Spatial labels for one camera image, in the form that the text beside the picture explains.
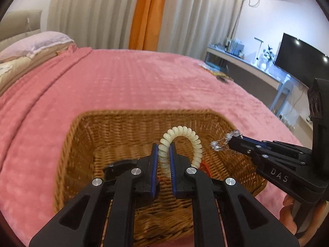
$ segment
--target metal screw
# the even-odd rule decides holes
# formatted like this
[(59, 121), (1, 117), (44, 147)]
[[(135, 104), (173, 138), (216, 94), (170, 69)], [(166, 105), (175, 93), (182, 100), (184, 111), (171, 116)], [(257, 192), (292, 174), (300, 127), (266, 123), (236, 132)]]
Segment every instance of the metal screw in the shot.
[(131, 170), (131, 173), (133, 175), (139, 175), (141, 172), (142, 172), (142, 170), (139, 169), (139, 168), (134, 168), (134, 169)]
[(228, 184), (229, 186), (234, 186), (235, 183), (236, 183), (235, 179), (234, 179), (234, 178), (231, 178), (231, 177), (227, 178), (227, 179), (225, 180), (225, 182), (226, 182), (226, 184)]
[(100, 178), (95, 178), (93, 181), (92, 181), (92, 184), (94, 186), (99, 186), (103, 181), (100, 179)]
[(196, 169), (194, 167), (190, 167), (190, 168), (187, 168), (186, 169), (186, 172), (189, 174), (189, 175), (194, 175), (196, 173)]

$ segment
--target curtain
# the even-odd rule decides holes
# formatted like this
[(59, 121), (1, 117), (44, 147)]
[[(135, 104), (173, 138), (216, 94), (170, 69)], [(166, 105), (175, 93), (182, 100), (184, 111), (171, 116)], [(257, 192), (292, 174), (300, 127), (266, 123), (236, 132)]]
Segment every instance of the curtain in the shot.
[(243, 0), (166, 0), (158, 51), (203, 59), (234, 33)]
[(78, 47), (128, 48), (137, 0), (51, 0), (47, 30), (59, 31)]
[(138, 0), (129, 49), (156, 51), (166, 0)]

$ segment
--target beige curtain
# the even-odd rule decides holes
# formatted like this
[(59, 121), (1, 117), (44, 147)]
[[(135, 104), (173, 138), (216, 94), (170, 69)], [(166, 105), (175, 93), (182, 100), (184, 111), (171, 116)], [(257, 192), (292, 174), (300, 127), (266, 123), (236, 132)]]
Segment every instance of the beige curtain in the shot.
[(128, 48), (137, 0), (51, 0), (47, 30), (67, 34), (79, 47)]
[(158, 51), (203, 59), (234, 34), (243, 0), (166, 0)]

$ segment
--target orange curtain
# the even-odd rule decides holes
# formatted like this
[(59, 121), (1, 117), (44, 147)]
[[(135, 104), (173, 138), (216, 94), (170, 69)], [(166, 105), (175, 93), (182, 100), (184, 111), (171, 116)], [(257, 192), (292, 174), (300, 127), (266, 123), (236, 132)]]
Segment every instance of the orange curtain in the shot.
[(156, 51), (166, 0), (137, 0), (129, 49)]

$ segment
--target clear beaded hair tie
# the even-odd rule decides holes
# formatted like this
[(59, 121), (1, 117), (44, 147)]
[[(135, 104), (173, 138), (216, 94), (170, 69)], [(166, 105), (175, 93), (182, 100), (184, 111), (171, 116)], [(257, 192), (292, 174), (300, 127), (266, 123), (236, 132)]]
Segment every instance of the clear beaded hair tie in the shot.
[(228, 142), (232, 139), (232, 137), (238, 137), (240, 135), (241, 135), (241, 133), (239, 130), (234, 130), (233, 132), (227, 133), (224, 138), (217, 140), (217, 141), (212, 141), (210, 143), (210, 146), (214, 151), (224, 150), (225, 145), (228, 144)]

